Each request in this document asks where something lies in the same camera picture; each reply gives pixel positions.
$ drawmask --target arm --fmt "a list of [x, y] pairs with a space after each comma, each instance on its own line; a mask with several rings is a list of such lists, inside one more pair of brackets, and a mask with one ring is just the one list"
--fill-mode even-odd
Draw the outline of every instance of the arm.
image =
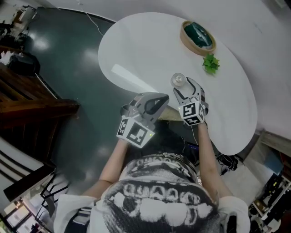
[[205, 123], [198, 125], [198, 135], [200, 177], [203, 187], [208, 191], [212, 200], [216, 200], [217, 193], [219, 198], [232, 196], [217, 170], [216, 158]]
[[113, 183], [117, 182], [121, 173], [122, 164], [127, 151], [128, 143], [118, 140], [109, 160], [107, 161], [97, 183], [89, 188], [84, 196], [91, 196], [99, 199], [102, 193]]

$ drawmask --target gray floor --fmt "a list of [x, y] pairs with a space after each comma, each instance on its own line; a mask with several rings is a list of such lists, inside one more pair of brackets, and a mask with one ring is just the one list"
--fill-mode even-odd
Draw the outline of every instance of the gray floor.
[[[38, 58], [41, 76], [60, 97], [81, 104], [77, 118], [62, 126], [53, 150], [53, 161], [72, 182], [70, 192], [81, 193], [98, 179], [117, 142], [120, 107], [135, 93], [102, 74], [98, 64], [102, 36], [86, 15], [43, 8], [38, 13], [29, 25], [25, 50]], [[112, 25], [94, 21], [102, 33]], [[181, 122], [171, 122], [170, 127], [195, 143], [192, 130]]]

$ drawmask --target wooden staircase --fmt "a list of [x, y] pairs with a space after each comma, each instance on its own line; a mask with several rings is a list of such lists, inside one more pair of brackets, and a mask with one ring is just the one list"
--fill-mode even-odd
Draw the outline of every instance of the wooden staircase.
[[20, 76], [0, 63], [0, 136], [27, 155], [53, 166], [57, 132], [78, 108], [74, 100], [56, 99], [38, 77]]

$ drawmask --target woven bowl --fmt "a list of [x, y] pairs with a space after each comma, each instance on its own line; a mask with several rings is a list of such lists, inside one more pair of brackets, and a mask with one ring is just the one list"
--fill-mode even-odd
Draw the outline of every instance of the woven bowl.
[[186, 26], [188, 26], [189, 24], [191, 24], [191, 21], [184, 21], [182, 23], [181, 26], [181, 31], [180, 31], [180, 39], [183, 42], [183, 44], [190, 49], [192, 52], [198, 54], [198, 55], [202, 55], [202, 56], [206, 56], [208, 53], [213, 53], [214, 50], [216, 49], [216, 41], [214, 39], [214, 37], [209, 33], [209, 31], [207, 31], [205, 29], [205, 31], [208, 33], [210, 39], [212, 40], [212, 49], [202, 49], [200, 47], [198, 47], [193, 40], [191, 40], [191, 38], [186, 34], [184, 28]]

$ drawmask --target wall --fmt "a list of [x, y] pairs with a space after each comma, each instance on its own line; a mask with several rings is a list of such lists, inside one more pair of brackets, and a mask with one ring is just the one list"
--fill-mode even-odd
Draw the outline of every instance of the wall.
[[[10, 158], [12, 158], [13, 160], [17, 161], [18, 163], [21, 163], [22, 165], [24, 165], [25, 167], [27, 167], [27, 168], [29, 168], [29, 169], [31, 169], [33, 171], [35, 171], [36, 169], [38, 169], [41, 166], [43, 166], [43, 164], [41, 162], [39, 162], [39, 161], [29, 157], [28, 155], [24, 154], [20, 150], [16, 149], [14, 146], [12, 146], [9, 143], [7, 143], [1, 137], [0, 137], [0, 150], [4, 154], [6, 154]], [[4, 158], [2, 154], [0, 154], [0, 159], [3, 162], [5, 162], [6, 164], [8, 164], [9, 166], [11, 166], [12, 168], [14, 168], [15, 170], [21, 172], [22, 174], [24, 174], [24, 175], [28, 175], [29, 174], [29, 172], [23, 170], [22, 168], [18, 167], [17, 165], [12, 163], [11, 161], [9, 161], [6, 158]], [[11, 171], [10, 169], [6, 168], [2, 164], [0, 164], [0, 170], [5, 172], [6, 174], [8, 174], [10, 177], [14, 178], [17, 181], [21, 179], [21, 177], [19, 177], [17, 174], [15, 174], [13, 171]], [[10, 180], [8, 180], [2, 174], [0, 174], [0, 213], [4, 213], [4, 208], [6, 208], [10, 203], [8, 201], [7, 197], [5, 196], [3, 190], [6, 189], [7, 187], [9, 187], [12, 184], [13, 183]]]
[[38, 7], [38, 6], [50, 7], [50, 8], [55, 7], [47, 0], [5, 0], [5, 2], [10, 5], [15, 5], [15, 6], [30, 5], [32, 7]]
[[6, 24], [12, 23], [13, 14], [18, 9], [18, 6], [15, 4], [3, 2], [0, 5], [0, 23], [5, 20]]
[[[75, 0], [49, 0], [57, 7], [80, 10]], [[81, 0], [93, 14], [120, 20], [156, 11], [196, 20], [237, 57], [253, 87], [258, 129], [291, 139], [291, 10], [276, 11], [262, 0]]]

